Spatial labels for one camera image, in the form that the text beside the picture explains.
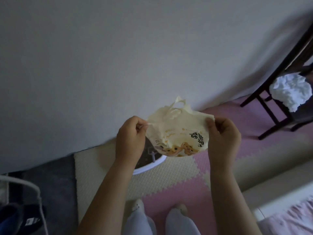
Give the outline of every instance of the white shoe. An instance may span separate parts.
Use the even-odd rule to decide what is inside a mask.
[[[188,217],[188,209],[184,204],[176,204],[174,208],[179,209],[183,216]]]
[[[141,199],[137,199],[135,202],[134,202],[134,205],[131,209],[132,211],[136,211],[136,210],[139,210],[143,213],[145,213],[145,206],[143,204],[143,201]]]

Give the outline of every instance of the pink blanket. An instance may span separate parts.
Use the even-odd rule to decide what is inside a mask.
[[[313,196],[259,222],[264,235],[312,235]]]

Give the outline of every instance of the chair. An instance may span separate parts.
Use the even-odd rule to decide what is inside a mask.
[[[313,97],[311,97],[306,103],[299,106],[296,112],[289,112],[288,108],[280,101],[272,98],[269,92],[269,86],[274,82],[274,80],[279,77],[290,73],[298,73],[301,76],[306,77],[313,71],[313,63],[310,65],[304,66],[304,64],[311,58],[313,55],[313,23],[308,28],[308,30],[301,37],[299,42],[295,47],[289,52],[286,58],[282,63],[276,68],[276,70],[269,76],[269,78],[254,92],[252,93],[240,106],[244,107],[252,100],[257,99],[261,105],[264,107],[268,115],[274,121],[275,126],[264,132],[258,138],[262,140],[269,136],[270,134],[276,132],[277,130],[289,125],[296,124],[291,128],[291,131],[294,132],[300,127],[313,122]],[[306,79],[308,83],[311,84],[313,88],[313,81]],[[260,94],[266,91],[270,96],[266,99],[262,99]],[[286,118],[282,121],[278,121],[274,113],[267,106],[265,102],[273,100],[279,108],[284,112]]]

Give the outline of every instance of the plastic bag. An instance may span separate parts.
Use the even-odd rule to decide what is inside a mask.
[[[177,102],[183,102],[184,106],[174,108]],[[160,154],[191,156],[208,148],[206,118],[214,119],[214,116],[193,111],[186,100],[178,96],[173,104],[158,109],[148,117],[146,137]]]

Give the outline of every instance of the gray wall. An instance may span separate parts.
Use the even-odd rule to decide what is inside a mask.
[[[202,109],[250,93],[312,5],[0,0],[0,173],[101,144],[177,95]]]

